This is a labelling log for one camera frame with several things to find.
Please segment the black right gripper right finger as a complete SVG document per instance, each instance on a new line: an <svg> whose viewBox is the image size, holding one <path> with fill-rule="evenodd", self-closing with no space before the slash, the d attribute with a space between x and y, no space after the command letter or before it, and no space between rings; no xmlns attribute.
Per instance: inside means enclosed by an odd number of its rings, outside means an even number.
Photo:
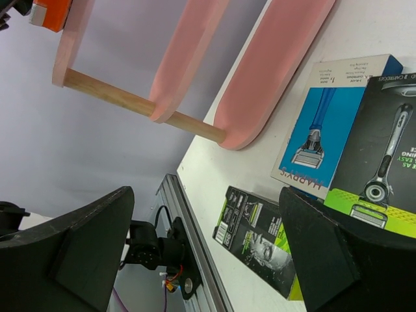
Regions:
<svg viewBox="0 0 416 312"><path fill-rule="evenodd" d="M289 187L279 211L308 311L414 311L415 239Z"/></svg>

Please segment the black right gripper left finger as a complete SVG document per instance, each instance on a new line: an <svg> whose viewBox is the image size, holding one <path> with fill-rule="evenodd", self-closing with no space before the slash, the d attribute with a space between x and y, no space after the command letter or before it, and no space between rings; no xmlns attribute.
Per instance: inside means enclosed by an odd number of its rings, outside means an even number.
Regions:
<svg viewBox="0 0 416 312"><path fill-rule="evenodd" d="M106 311L134 205L124 186L1 237L1 310Z"/></svg>

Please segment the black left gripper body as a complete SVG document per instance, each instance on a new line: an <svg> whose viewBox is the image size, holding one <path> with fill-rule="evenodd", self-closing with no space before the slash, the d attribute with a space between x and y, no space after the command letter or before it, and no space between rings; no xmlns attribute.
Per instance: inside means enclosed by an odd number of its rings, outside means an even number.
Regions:
<svg viewBox="0 0 416 312"><path fill-rule="evenodd" d="M31 11L31 0L1 0L1 31L9 28L8 11L12 8L22 16L27 16ZM14 203L1 201L1 237L19 231L19 226L25 216L30 216L30 213L24 208Z"/></svg>

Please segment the black green Gillette Labs box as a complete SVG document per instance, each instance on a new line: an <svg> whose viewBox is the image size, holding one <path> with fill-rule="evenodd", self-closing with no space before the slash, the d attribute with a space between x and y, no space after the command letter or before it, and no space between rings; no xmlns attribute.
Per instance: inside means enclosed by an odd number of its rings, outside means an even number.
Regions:
<svg viewBox="0 0 416 312"><path fill-rule="evenodd" d="M324 204L415 236L414 73L369 80Z"/></svg>

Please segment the blue Harry's razor box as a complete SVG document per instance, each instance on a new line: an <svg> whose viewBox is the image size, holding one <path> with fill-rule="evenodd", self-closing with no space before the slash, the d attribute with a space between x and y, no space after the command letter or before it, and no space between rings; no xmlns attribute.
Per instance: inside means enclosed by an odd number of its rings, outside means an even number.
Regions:
<svg viewBox="0 0 416 312"><path fill-rule="evenodd" d="M315 63L271 177L324 199L369 79L403 69L389 54Z"/></svg>

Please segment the orange Gillette Fusion5 razor box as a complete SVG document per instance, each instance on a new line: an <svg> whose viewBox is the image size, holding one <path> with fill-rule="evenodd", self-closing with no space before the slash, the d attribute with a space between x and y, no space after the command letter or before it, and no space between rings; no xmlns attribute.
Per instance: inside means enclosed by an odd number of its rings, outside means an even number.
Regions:
<svg viewBox="0 0 416 312"><path fill-rule="evenodd" d="M72 0L34 0L29 23L55 33L64 28Z"/></svg>

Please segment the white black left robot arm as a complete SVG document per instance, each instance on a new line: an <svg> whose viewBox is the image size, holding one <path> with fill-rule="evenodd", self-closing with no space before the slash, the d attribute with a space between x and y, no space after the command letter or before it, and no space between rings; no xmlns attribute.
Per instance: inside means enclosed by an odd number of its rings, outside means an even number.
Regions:
<svg viewBox="0 0 416 312"><path fill-rule="evenodd" d="M58 18L59 23L65 23L62 38L64 46L58 49L58 68L54 71L53 81L59 86L64 83L64 78L69 76L70 67L75 58L74 55L65 55L65 53L76 53L81 43L81 37L84 33L88 19L90 17L93 1L68 1L64 5L59 5L52 9L54 17ZM166 212L169 223L169 238L158 237L156 228L159 223L161 211ZM13 203L1 202L1 235L8 235L18 231L21 220L24 216L29 216L24 208ZM169 209L161 205L155 215L154 223L144 221L131 221L128 231L129 237L125 244L129 247L126 255L120 262L119 269L126 264L141 264L149 270L155 270L158 266L170 268L181 268L180 263L175 264L174 248L174 228L172 217Z"/></svg>

